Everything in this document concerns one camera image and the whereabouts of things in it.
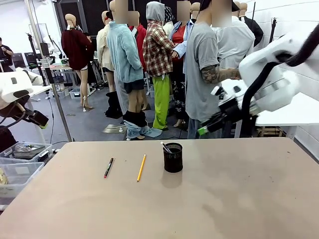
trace man in gray t-shirt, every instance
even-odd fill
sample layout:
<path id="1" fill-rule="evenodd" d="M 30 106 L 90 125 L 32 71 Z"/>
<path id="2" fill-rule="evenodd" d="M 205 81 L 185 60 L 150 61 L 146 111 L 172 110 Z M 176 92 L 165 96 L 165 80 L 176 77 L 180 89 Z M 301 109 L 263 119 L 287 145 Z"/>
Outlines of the man in gray t-shirt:
<path id="1" fill-rule="evenodd" d="M 236 69 L 220 69 L 213 21 L 223 17 L 227 0 L 203 0 L 197 21 L 187 40 L 186 50 L 186 112 L 189 116 L 188 138 L 220 138 L 221 130 L 199 136 L 201 123 L 219 111 L 218 98 L 211 95 L 215 86 L 228 78 L 238 77 Z"/>

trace white wall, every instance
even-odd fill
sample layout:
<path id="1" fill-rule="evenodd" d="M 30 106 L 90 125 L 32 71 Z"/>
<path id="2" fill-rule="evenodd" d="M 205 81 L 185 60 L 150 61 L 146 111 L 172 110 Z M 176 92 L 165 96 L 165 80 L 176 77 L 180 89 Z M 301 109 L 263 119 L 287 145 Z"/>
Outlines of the white wall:
<path id="1" fill-rule="evenodd" d="M 60 42 L 60 29 L 50 0 L 44 2 L 33 0 L 33 2 L 38 23 L 46 23 L 51 38 L 57 43 Z M 31 0 L 30 6 L 32 12 L 34 12 Z M 4 45 L 9 46 L 15 53 L 32 52 L 30 42 L 25 34 L 31 32 L 29 29 L 30 20 L 24 1 L 0 4 L 0 22 L 0 37 L 2 37 Z"/>
<path id="2" fill-rule="evenodd" d="M 246 15 L 254 19 L 264 31 L 264 38 L 257 49 L 269 44 L 271 18 L 277 18 L 274 39 L 292 30 L 312 30 L 319 23 L 319 0 L 243 0 L 248 4 Z M 319 101 L 319 75 L 306 66 L 296 67 L 299 74 L 301 92 Z M 315 157 L 319 158 L 319 126 L 304 126 L 297 130 L 298 139 Z"/>

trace red jacket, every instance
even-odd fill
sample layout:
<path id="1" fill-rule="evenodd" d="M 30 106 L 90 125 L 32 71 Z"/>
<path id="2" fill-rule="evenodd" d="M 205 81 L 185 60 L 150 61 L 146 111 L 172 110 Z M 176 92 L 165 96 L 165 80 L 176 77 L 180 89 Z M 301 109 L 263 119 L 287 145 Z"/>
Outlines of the red jacket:
<path id="1" fill-rule="evenodd" d="M 133 30 L 133 28 L 134 26 L 129 26 L 129 29 L 131 31 Z M 143 27 L 142 24 L 140 24 L 137 28 L 137 31 L 138 33 L 135 36 L 135 38 L 136 38 L 136 43 L 138 45 L 139 57 L 140 57 L 141 64 L 143 66 L 143 71 L 146 71 L 146 65 L 143 58 L 143 41 L 146 36 L 146 29 Z"/>
<path id="2" fill-rule="evenodd" d="M 93 60 L 93 45 L 81 31 L 75 29 L 64 31 L 61 44 L 73 70 L 81 70 Z"/>

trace plaid shirt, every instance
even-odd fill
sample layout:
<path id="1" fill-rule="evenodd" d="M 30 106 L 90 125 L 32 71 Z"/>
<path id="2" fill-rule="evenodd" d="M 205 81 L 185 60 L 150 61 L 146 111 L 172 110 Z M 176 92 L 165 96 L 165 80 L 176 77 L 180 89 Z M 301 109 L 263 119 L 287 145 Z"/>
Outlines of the plaid shirt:
<path id="1" fill-rule="evenodd" d="M 166 36 L 161 21 L 149 20 L 143 42 L 143 57 L 146 71 L 158 77 L 173 71 L 171 51 L 175 44 Z"/>

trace green pants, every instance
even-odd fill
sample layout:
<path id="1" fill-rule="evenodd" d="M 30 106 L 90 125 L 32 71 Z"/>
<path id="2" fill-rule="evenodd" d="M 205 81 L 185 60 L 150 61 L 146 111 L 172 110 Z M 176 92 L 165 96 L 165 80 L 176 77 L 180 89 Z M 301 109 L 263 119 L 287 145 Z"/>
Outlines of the green pants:
<path id="1" fill-rule="evenodd" d="M 166 117 L 169 106 L 169 76 L 166 75 L 164 80 L 162 77 L 153 77 L 155 90 L 155 120 L 154 128 L 164 129 L 166 127 Z"/>

